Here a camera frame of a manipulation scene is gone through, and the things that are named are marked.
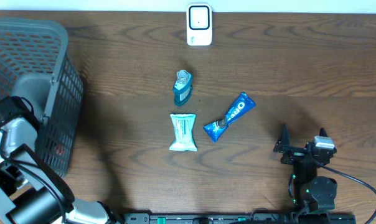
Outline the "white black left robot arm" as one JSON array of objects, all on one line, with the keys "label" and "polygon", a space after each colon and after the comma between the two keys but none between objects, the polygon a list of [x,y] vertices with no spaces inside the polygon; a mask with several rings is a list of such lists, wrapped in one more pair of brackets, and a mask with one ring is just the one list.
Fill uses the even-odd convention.
[{"label": "white black left robot arm", "polygon": [[75,198],[33,150],[40,129],[25,98],[0,100],[0,219],[3,223],[123,223],[101,202]]}]

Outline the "teal sanitizer bottle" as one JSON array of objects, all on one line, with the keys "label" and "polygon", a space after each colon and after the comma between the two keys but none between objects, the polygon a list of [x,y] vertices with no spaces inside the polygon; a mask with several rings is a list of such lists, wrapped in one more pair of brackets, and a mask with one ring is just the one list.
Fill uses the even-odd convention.
[{"label": "teal sanitizer bottle", "polygon": [[177,106],[185,104],[192,94],[193,76],[186,70],[177,72],[177,80],[173,86],[174,103]]}]

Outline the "blue Oreo cookie pack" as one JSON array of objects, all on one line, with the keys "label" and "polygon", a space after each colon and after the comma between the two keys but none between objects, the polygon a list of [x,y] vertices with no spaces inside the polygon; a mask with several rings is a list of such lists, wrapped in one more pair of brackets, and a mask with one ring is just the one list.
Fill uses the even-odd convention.
[{"label": "blue Oreo cookie pack", "polygon": [[217,142],[225,130],[246,112],[256,106],[256,103],[244,92],[231,104],[224,118],[204,126],[204,131],[213,143]]}]

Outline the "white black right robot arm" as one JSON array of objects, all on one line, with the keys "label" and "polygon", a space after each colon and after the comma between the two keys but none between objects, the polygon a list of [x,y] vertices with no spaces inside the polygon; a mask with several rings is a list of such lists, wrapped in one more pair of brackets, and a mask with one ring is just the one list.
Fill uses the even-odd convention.
[{"label": "white black right robot arm", "polygon": [[290,144],[287,125],[284,124],[273,151],[282,154],[282,164],[293,167],[288,193],[298,210],[324,213],[335,209],[337,182],[317,174],[318,168],[330,163],[337,152],[334,141],[325,129],[320,129],[314,140],[307,142],[304,147],[296,147]]}]

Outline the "mint green wipes pack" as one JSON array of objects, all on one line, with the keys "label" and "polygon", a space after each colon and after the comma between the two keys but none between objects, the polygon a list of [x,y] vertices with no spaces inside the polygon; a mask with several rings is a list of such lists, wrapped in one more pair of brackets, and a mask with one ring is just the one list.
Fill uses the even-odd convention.
[{"label": "mint green wipes pack", "polygon": [[175,140],[169,147],[170,151],[197,151],[194,142],[193,127],[195,114],[170,114],[174,128]]}]

